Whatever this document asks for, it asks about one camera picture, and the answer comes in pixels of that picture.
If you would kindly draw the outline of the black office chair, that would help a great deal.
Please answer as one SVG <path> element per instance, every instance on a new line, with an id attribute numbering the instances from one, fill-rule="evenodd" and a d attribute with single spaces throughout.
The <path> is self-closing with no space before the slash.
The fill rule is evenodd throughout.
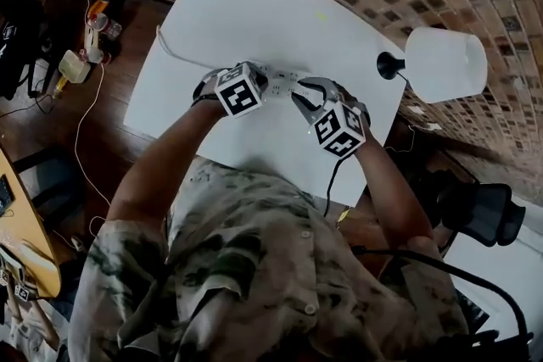
<path id="1" fill-rule="evenodd" d="M 450 170 L 437 170 L 420 175 L 412 188 L 432 227 L 464 234 L 487 248 L 517 239 L 526 208 L 512 201 L 506 184 L 468 183 Z"/>

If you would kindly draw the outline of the white table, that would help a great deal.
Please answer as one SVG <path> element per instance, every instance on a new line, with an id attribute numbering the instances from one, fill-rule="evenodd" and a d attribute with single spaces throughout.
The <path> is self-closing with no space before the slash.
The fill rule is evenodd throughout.
<path id="1" fill-rule="evenodd" d="M 278 70 L 327 77 L 362 101 L 373 136 L 389 134 L 406 83 L 386 81 L 382 52 L 402 50 L 334 0 L 176 0 L 145 59 L 124 122 L 160 136 L 192 102 L 208 71 L 250 60 Z M 366 180 L 355 159 L 338 163 L 323 151 L 288 98 L 221 120 L 200 156 L 233 168 L 278 175 L 309 194 L 353 206 Z"/>

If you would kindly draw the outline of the white side desk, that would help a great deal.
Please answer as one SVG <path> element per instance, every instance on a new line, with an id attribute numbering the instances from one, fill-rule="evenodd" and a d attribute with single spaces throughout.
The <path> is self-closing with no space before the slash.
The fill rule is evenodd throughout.
<path id="1" fill-rule="evenodd" d="M 543 207 L 513 196 L 526 207 L 523 225 L 510 245 L 487 248 L 460 234 L 445 255 L 445 262 L 480 276 L 503 288 L 515 299 L 535 338 L 543 334 Z M 497 330 L 500 337 L 518 332 L 508 305 L 496 294 L 453 277 L 457 289 L 481 308 L 489 318 L 481 331 Z"/>

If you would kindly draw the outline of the person's left forearm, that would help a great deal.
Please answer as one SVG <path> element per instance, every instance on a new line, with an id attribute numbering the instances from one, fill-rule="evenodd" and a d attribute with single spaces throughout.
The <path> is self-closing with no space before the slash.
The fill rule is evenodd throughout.
<path id="1" fill-rule="evenodd" d="M 109 206 L 107 221 L 160 227 L 202 141 L 225 115 L 216 100 L 192 106 L 128 170 Z"/>

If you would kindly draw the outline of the round wooden table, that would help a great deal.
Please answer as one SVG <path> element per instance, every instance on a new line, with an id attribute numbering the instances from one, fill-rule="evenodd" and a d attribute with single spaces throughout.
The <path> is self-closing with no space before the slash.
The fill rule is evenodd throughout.
<path id="1" fill-rule="evenodd" d="M 14 164 L 0 148 L 0 177 L 13 202 L 0 214 L 1 266 L 28 298 L 55 298 L 61 289 L 59 262 Z"/>

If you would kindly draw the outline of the white shade table lamp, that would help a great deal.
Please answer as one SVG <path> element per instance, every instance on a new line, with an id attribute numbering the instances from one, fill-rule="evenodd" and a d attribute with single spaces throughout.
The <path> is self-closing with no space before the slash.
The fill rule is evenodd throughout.
<path id="1" fill-rule="evenodd" d="M 482 93 L 488 62 L 475 35 L 420 27 L 408 36 L 402 58 L 380 53 L 377 70 L 385 80 L 404 78 L 421 101 L 433 104 Z"/>

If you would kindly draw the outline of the clear plastic bottle red cap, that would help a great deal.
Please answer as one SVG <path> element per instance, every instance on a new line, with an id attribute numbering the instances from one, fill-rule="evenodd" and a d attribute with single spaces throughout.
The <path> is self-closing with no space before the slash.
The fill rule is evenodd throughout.
<path id="1" fill-rule="evenodd" d="M 92 28 L 103 33 L 111 41 L 116 40 L 122 32 L 122 26 L 104 13 L 94 16 L 92 19 Z"/>

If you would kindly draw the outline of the black pedestal table base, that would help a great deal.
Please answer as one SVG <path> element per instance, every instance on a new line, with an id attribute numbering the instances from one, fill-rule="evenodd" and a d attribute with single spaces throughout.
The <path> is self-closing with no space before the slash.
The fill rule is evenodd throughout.
<path id="1" fill-rule="evenodd" d="M 76 158 L 58 145 L 13 162 L 17 173 L 34 170 L 37 195 L 31 201 L 47 232 L 82 210 L 86 182 Z"/>

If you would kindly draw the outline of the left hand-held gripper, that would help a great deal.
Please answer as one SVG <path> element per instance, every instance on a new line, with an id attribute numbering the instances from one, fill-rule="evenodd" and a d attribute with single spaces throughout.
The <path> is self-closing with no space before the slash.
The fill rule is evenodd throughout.
<path id="1" fill-rule="evenodd" d="M 269 86 L 267 66 L 244 61 L 230 69 L 216 69 L 203 77 L 203 82 L 216 78 L 214 93 L 228 116 L 241 117 L 262 105 Z"/>

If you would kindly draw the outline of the black bag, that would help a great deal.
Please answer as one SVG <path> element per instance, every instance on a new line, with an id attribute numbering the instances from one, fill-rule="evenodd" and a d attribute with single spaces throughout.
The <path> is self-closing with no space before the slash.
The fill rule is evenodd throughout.
<path id="1" fill-rule="evenodd" d="M 27 85 L 27 95 L 37 98 L 48 91 L 53 78 L 53 49 L 44 8 L 39 0 L 0 0 L 0 97 L 12 100 Z M 48 63 L 42 87 L 34 83 L 36 62 Z"/>

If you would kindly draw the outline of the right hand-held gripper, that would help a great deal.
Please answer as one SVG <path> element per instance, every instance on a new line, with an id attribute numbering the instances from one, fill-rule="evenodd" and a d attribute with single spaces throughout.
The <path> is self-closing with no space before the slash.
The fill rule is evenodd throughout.
<path id="1" fill-rule="evenodd" d="M 337 84 L 325 77 L 308 76 L 299 80 L 305 88 L 319 91 L 312 99 L 293 92 L 291 100 L 315 130 L 321 148 L 339 159 L 350 156 L 367 139 L 369 112 L 358 100 L 344 100 Z"/>

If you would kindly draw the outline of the white plastic jug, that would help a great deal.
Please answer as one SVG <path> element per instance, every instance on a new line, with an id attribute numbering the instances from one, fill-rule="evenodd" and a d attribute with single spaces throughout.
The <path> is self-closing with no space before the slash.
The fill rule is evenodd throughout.
<path id="1" fill-rule="evenodd" d="M 72 84 L 83 83 L 91 69 L 91 65 L 78 53 L 67 50 L 59 61 L 59 73 Z"/>

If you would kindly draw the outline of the orange bottle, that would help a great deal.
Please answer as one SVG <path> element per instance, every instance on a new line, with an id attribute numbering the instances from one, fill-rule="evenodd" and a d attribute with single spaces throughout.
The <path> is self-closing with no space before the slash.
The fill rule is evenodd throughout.
<path id="1" fill-rule="evenodd" d="M 87 18 L 92 19 L 94 16 L 101 14 L 108 6 L 110 0 L 95 0 L 87 11 Z"/>

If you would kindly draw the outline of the person's right forearm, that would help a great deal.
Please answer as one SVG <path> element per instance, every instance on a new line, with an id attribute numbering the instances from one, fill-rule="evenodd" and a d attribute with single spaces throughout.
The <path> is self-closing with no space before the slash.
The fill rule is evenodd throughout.
<path id="1" fill-rule="evenodd" d="M 372 204 L 384 237 L 391 248 L 411 239 L 434 238 L 433 228 L 406 178 L 385 149 L 372 136 L 357 148 L 355 156 L 362 168 Z"/>

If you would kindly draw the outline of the camouflage shirt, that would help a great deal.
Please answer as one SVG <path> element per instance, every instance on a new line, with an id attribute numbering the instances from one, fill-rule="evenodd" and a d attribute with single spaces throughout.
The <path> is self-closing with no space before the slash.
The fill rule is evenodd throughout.
<path id="1" fill-rule="evenodd" d="M 375 278 L 311 198 L 279 178 L 195 163 L 171 229 L 103 224 L 70 320 L 71 362 L 388 362 L 467 323 L 451 278 L 410 261 Z"/>

